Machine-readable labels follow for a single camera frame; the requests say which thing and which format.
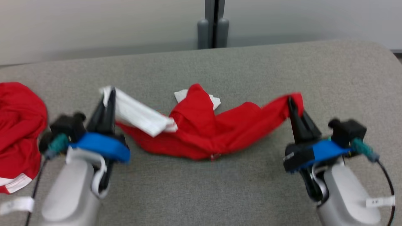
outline gray tabletop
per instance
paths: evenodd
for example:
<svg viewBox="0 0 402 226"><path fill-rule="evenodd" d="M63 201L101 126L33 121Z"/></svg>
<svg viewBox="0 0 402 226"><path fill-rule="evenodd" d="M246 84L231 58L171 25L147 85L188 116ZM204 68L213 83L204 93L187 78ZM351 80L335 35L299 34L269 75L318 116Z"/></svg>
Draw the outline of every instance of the gray tabletop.
<svg viewBox="0 0 402 226"><path fill-rule="evenodd" d="M98 88L114 85L168 114L173 92L200 83L220 97L217 113L245 101L263 105L301 91L305 108L325 134L333 117L367 126L366 141L380 154L402 202L402 65L386 48L363 41L324 41L254 47L128 55L46 62L0 69L0 82L19 81L46 103L49 119L81 110L90 115ZM157 156L131 139L129 165L116 165L98 225L320 225L299 175L282 165L293 141L285 122L250 148L217 161ZM373 197L389 195L385 177L363 157L348 160ZM60 157L45 169L31 225L63 166ZM30 195L33 183L0 201ZM383 208L383 222L390 208ZM394 225L401 225L397 208ZM0 217L0 225L23 225L25 213Z"/></svg>

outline crumpled red fabric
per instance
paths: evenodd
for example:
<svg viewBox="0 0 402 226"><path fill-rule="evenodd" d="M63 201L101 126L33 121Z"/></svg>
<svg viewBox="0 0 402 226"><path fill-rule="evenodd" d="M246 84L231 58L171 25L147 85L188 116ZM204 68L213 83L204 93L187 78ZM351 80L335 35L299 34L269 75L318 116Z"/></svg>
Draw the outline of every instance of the crumpled red fabric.
<svg viewBox="0 0 402 226"><path fill-rule="evenodd" d="M245 149L279 127L289 117L289 96L301 115L303 100L300 93L284 95L262 108L246 102L215 115L209 95L199 84L194 84L187 97L169 115L177 124L176 132L162 132L153 138L138 128L120 122L116 124L150 153L193 160L214 159Z"/></svg>
<svg viewBox="0 0 402 226"><path fill-rule="evenodd" d="M0 193L26 186L38 174L37 138L46 128L43 101L18 82L0 83Z"/></svg>

